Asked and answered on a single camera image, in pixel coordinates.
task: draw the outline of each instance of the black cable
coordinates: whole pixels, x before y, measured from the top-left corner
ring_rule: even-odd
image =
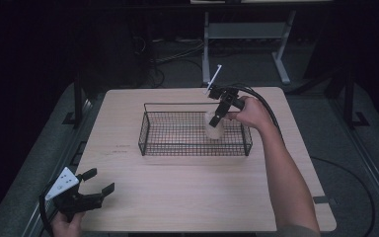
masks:
[[[220,88],[224,88],[224,89],[225,88],[236,89],[236,90],[246,92],[246,93],[248,93],[248,94],[256,97],[264,105],[264,107],[268,111],[269,116],[270,116],[273,124],[276,126],[276,128],[278,129],[279,135],[281,135],[281,137],[282,137],[282,132],[281,132],[281,129],[279,128],[279,124],[278,124],[278,121],[276,120],[276,116],[273,113],[273,111],[270,108],[270,106],[267,103],[267,101],[264,99],[264,97],[262,97],[260,94],[258,94],[256,91],[254,91],[252,88],[246,87],[246,86],[241,87],[241,86],[238,86],[238,84],[233,84],[233,85],[230,85],[230,86],[218,86],[218,89],[220,89]]]
[[[374,223],[375,223],[375,204],[374,204],[374,199],[371,195],[371,192],[368,190],[367,186],[364,184],[364,182],[359,179],[359,177],[355,174],[353,174],[351,171],[349,171],[347,168],[337,164],[337,163],[334,163],[332,161],[329,161],[329,160],[325,160],[325,159],[321,159],[321,158],[318,158],[318,157],[315,157],[315,156],[310,156],[310,158],[314,159],[314,160],[318,160],[318,161],[322,161],[322,162],[326,162],[328,164],[331,164],[337,168],[340,168],[344,171],[346,171],[347,173],[351,174],[361,185],[362,187],[365,189],[367,195],[368,195],[368,199],[370,200],[370,204],[371,204],[371,223],[370,223],[370,226],[368,227],[367,231],[365,232],[365,234],[363,235],[364,237],[368,236],[373,228],[374,228]]]
[[[161,82],[159,82],[158,84],[156,84],[156,82],[155,82],[155,76],[157,76],[157,75],[155,75],[155,76],[152,76],[150,73],[149,73],[149,77],[152,79],[152,81],[153,81],[153,85],[152,85],[152,89],[155,89],[155,88],[159,88],[159,87],[161,87],[161,86],[163,86],[163,83],[164,83],[164,81],[165,81],[165,73],[163,73],[163,71],[161,71],[160,69],[155,69],[155,74],[158,74],[158,73],[160,73],[161,74]]]
[[[42,190],[41,195],[38,197],[39,202],[39,217],[41,218],[43,228],[48,232],[50,236],[53,236],[53,231],[51,229],[50,222],[47,218],[47,213],[45,211],[45,194],[47,193],[48,189],[53,186],[53,184],[56,182],[56,180],[50,181]]]
[[[209,56],[210,57],[229,57],[237,54],[241,54],[244,51],[244,48],[239,43],[234,43],[234,41],[231,40],[218,40],[217,42],[209,43],[211,45],[209,49]]]
[[[56,215],[57,211],[58,211],[58,210],[55,209],[55,210],[51,213],[50,218],[48,219],[49,222],[51,222],[51,220],[54,218],[54,216]],[[45,230],[45,228],[43,227],[43,228],[41,229],[41,231],[39,232],[39,236],[42,236],[42,234],[44,233],[44,230]]]
[[[177,54],[171,55],[171,56],[166,56],[166,57],[160,58],[160,59],[152,59],[150,62],[152,62],[155,65],[155,64],[159,64],[159,63],[163,63],[163,62],[172,61],[172,60],[182,58],[182,57],[191,56],[197,52],[201,52],[202,50],[203,50],[203,42],[201,42],[198,46],[187,49],[183,52],[180,52],[180,53],[177,53]]]
[[[184,39],[175,39],[175,40],[174,40],[174,42],[181,43],[181,44],[184,44],[184,45],[189,45],[189,46],[197,45],[197,44],[199,44],[201,41],[202,41],[202,39],[188,39],[188,40],[184,40]]]
[[[232,84],[232,86],[241,86],[241,87],[248,88],[251,91],[254,91],[254,89],[252,89],[251,86],[249,86],[248,84],[245,84],[243,82],[236,82],[236,83]]]
[[[184,59],[184,58],[181,58],[181,59],[172,59],[172,60],[169,60],[169,61],[166,61],[166,62],[161,62],[161,63],[158,63],[158,64],[165,64],[165,63],[171,63],[171,62],[180,62],[180,61],[189,62],[189,63],[195,65],[202,72],[202,67],[198,63],[196,63],[196,62],[194,62],[192,60],[189,60],[189,59]]]

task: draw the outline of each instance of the wooden table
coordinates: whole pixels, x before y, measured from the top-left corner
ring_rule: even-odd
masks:
[[[77,173],[98,175],[81,194],[115,182],[103,208],[89,211],[84,230],[104,232],[260,232],[276,229],[263,146],[251,129],[249,156],[142,156],[138,139],[144,103],[211,103],[205,89],[113,90],[106,94]],[[278,88],[254,88],[272,107],[287,146],[313,197],[324,196],[316,171]],[[173,110],[181,111],[183,107]],[[199,107],[185,107],[199,111]],[[336,228],[327,203],[315,204],[322,231]]]

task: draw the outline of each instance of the metal frame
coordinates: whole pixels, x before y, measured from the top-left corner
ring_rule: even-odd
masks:
[[[335,111],[335,114],[340,120],[340,124],[343,130],[345,131],[349,139],[352,141],[353,146],[358,152],[359,157],[361,158],[361,161],[364,165],[365,171],[367,172],[372,184],[374,185],[374,188],[377,194],[379,195],[379,170],[377,166],[374,164],[373,158],[371,157],[370,153],[365,148],[356,130],[351,128],[350,124],[348,124],[348,121],[345,120],[345,117],[344,117],[345,114],[344,114],[344,111],[342,112],[341,106],[334,99],[330,99],[330,103],[331,103],[331,106],[333,107],[333,110]]]
[[[86,122],[88,119],[88,114],[90,110],[92,109],[92,104],[90,101],[86,100],[84,104],[81,106],[80,111],[82,112],[82,119],[78,120],[78,122]],[[63,167],[66,167],[69,165],[70,158],[73,156],[73,154],[76,153],[78,145],[82,142],[79,140],[79,136],[81,133],[81,126],[78,124],[78,127],[75,129],[72,129],[72,133],[70,134],[68,141],[66,142],[66,146],[64,147],[63,151],[60,154],[60,158],[57,161],[56,166],[54,167],[54,170],[51,174],[50,181],[56,178],[60,171],[63,169]],[[47,211],[51,208],[50,202],[46,204]],[[32,216],[27,223],[24,232],[22,234],[23,237],[34,237],[38,236],[40,234],[40,231],[42,229],[42,222],[39,218],[39,210],[38,210],[38,201],[35,204],[35,209],[32,213]]]
[[[208,61],[210,39],[281,39],[278,50],[272,53],[272,59],[282,84],[290,84],[290,78],[281,59],[290,36],[295,14],[296,11],[291,10],[285,23],[210,23],[208,12],[205,12],[202,82],[207,84],[210,81],[210,65]]]

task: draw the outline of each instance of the person's hand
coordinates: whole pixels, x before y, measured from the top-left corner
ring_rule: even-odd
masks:
[[[243,125],[253,127],[258,131],[264,131],[273,126],[269,112],[263,103],[253,97],[243,96],[239,99],[245,102],[245,107],[240,112],[227,113],[226,119],[236,119]]]
[[[76,213],[69,223],[66,215],[57,212],[51,221],[54,237],[80,237],[82,233],[81,222],[84,215],[85,212]]]

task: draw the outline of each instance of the wire basket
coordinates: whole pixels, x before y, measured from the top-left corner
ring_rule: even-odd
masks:
[[[236,120],[223,121],[224,135],[210,139],[205,134],[204,112],[148,112],[141,125],[139,148],[149,156],[248,156],[251,132]],[[205,104],[156,104],[187,105]]]

